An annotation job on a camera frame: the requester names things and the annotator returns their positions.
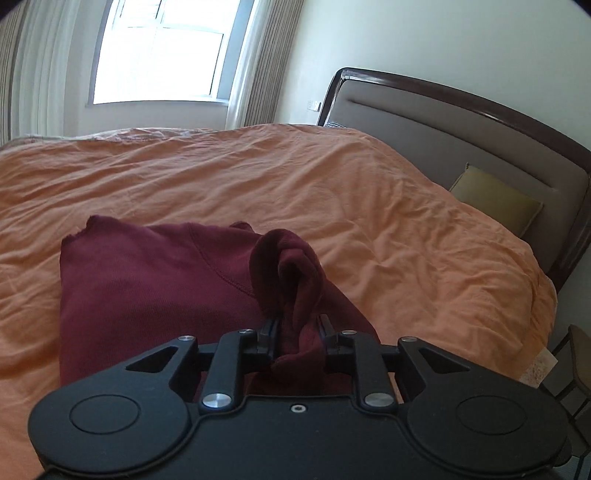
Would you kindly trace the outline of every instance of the yellow pillow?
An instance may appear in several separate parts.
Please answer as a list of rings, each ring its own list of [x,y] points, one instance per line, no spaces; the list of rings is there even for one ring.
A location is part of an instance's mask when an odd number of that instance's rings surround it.
[[[470,164],[449,191],[460,202],[487,214],[519,238],[544,206]]]

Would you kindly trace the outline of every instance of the orange duvet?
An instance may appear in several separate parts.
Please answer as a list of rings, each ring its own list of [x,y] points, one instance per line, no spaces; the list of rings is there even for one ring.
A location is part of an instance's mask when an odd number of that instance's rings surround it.
[[[383,343],[416,335],[513,378],[553,327],[556,294],[525,242],[354,130],[263,125],[13,145],[0,150],[0,192],[6,480],[40,471],[26,425],[59,383],[60,241],[93,214],[287,228]]]

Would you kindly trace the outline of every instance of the electrical outlet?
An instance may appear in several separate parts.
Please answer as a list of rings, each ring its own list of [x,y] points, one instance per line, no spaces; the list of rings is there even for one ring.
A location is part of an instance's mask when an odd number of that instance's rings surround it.
[[[308,100],[308,104],[306,108],[308,110],[312,110],[313,112],[320,112],[320,107],[322,106],[322,102],[318,102],[316,100]]]

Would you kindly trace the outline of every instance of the wooden headboard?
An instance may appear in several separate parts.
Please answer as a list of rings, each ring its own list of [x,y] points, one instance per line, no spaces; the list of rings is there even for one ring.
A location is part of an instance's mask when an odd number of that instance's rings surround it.
[[[544,203],[523,240],[557,289],[591,241],[591,152],[491,100],[393,73],[339,70],[319,125],[356,128],[449,188],[466,163]]]

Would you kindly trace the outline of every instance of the maroon sweatshirt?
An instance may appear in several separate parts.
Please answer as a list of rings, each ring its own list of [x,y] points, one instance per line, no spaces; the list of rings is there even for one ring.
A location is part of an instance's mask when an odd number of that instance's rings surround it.
[[[348,393],[344,375],[326,375],[316,317],[335,330],[375,331],[326,279],[296,234],[231,227],[136,226],[92,216],[61,246],[60,375],[63,385],[180,335],[199,344],[281,319],[280,357],[252,393]]]

